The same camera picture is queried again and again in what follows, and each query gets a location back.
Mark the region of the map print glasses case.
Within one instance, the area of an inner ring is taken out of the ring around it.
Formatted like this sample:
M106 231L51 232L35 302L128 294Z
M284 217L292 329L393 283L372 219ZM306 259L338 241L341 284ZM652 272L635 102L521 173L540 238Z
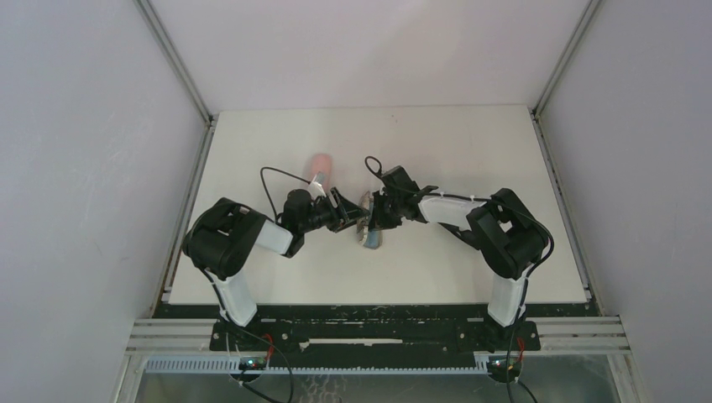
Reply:
M370 221L372 214L374 212L374 197L371 192L366 191L359 199L359 205L368 210L369 214L366 217L361 217L357 220L357 240L360 246L363 246L364 240L366 238L366 235L369 230L378 230L378 229L373 229L370 226Z

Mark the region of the light blue cleaning cloth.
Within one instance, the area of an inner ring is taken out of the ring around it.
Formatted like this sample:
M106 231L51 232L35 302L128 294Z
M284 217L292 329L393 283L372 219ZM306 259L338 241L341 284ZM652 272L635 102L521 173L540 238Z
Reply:
M367 249L378 249L383 243L383 234L380 230L369 230L363 246Z

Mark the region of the pink glasses case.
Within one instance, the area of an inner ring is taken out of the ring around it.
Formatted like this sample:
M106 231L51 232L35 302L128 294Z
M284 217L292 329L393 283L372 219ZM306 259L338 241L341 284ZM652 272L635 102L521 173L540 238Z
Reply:
M330 187L330 179L332 173L332 157L329 154L314 154L311 158L310 169L309 169L309 179L312 180L313 176L318 172L324 172L327 175L327 189Z

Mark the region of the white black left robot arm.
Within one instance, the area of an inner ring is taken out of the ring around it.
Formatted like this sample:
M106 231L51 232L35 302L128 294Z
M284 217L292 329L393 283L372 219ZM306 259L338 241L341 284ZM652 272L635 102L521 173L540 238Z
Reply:
M290 259L302 248L307 233L320 228L339 233L367 217L368 208L343 198L337 188L325 196L312 196L306 189L289 192L276 221L224 197L196 220L181 250L208 278L220 316L245 327L258 311L242 273L254 248Z

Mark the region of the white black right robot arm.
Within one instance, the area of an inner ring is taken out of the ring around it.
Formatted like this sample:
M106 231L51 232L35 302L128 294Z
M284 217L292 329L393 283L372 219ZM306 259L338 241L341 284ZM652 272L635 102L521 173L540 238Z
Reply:
M400 165L371 173L382 187L373 194L370 230L394 229L405 220L440 225L479 251L493 271L489 320L508 328L524 317L529 278L551 257L555 241L513 190L502 188L488 198L460 196L419 187Z

